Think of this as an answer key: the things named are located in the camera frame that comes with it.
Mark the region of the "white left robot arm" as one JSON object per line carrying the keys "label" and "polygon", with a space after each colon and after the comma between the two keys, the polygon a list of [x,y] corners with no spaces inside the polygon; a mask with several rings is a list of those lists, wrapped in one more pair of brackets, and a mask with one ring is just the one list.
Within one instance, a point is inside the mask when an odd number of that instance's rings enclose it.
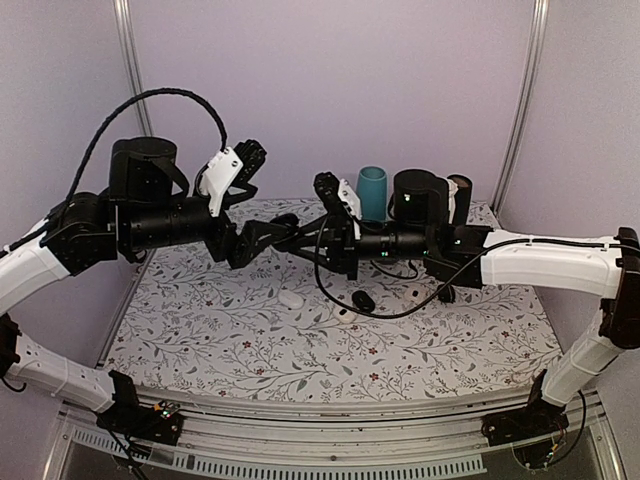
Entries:
{"label": "white left robot arm", "polygon": [[212,259],[247,266],[284,238],[274,222],[237,228],[227,211],[253,198],[250,180],[267,153],[256,140],[217,152],[190,183],[176,165],[177,147],[163,138],[122,139],[112,147],[108,187],[75,193],[54,207],[1,258],[1,375],[108,417],[128,434],[148,426],[130,377],[88,369],[42,348],[10,319],[10,310],[43,288],[124,257],[139,263],[168,246],[202,242]]}

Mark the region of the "white earbud charging case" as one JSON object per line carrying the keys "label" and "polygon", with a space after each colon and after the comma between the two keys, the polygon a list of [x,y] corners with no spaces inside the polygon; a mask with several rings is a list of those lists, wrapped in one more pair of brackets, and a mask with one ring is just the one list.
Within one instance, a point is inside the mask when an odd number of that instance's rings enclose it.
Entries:
{"label": "white earbud charging case", "polygon": [[292,310],[301,309],[304,306],[304,299],[297,293],[289,290],[281,290],[278,294],[278,300]]}

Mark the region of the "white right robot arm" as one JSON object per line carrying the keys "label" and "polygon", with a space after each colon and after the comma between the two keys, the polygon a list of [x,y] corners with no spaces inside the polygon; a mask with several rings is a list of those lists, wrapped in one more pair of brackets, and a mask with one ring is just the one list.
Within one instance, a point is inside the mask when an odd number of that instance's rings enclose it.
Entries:
{"label": "white right robot arm", "polygon": [[290,227],[279,247],[350,277],[362,260],[420,260],[444,287],[531,286],[544,297],[593,298],[595,317],[585,333],[540,374],[533,401],[518,412],[517,427],[537,436],[554,422],[556,409],[623,352],[638,348],[639,236],[626,227],[614,235],[571,238],[469,225],[461,182],[425,170],[402,171],[390,219],[375,223],[360,216],[348,184],[320,173],[314,188],[324,216]]}

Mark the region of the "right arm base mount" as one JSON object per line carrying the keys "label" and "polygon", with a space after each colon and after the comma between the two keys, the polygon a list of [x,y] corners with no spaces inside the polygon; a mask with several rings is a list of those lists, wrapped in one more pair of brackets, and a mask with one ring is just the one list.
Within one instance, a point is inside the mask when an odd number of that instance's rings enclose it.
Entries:
{"label": "right arm base mount", "polygon": [[551,434],[569,426],[566,405],[558,406],[543,399],[542,385],[546,374],[547,370],[543,370],[535,378],[524,406],[482,417],[481,433],[490,446]]}

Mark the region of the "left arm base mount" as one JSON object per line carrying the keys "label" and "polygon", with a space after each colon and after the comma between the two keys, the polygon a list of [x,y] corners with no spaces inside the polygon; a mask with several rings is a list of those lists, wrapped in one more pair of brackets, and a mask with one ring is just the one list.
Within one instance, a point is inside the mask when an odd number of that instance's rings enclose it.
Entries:
{"label": "left arm base mount", "polygon": [[114,383],[114,403],[105,412],[96,414],[97,426],[125,437],[176,446],[184,424],[181,406],[168,400],[144,406],[129,376],[115,370],[108,376]]}

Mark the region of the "black earbud charging case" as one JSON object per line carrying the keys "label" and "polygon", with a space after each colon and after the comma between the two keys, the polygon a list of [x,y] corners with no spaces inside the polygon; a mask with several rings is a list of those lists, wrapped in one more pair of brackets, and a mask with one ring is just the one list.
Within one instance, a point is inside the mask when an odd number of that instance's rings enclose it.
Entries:
{"label": "black earbud charging case", "polygon": [[276,238],[283,241],[298,233],[300,220],[297,215],[286,213],[273,218],[270,224],[276,229]]}

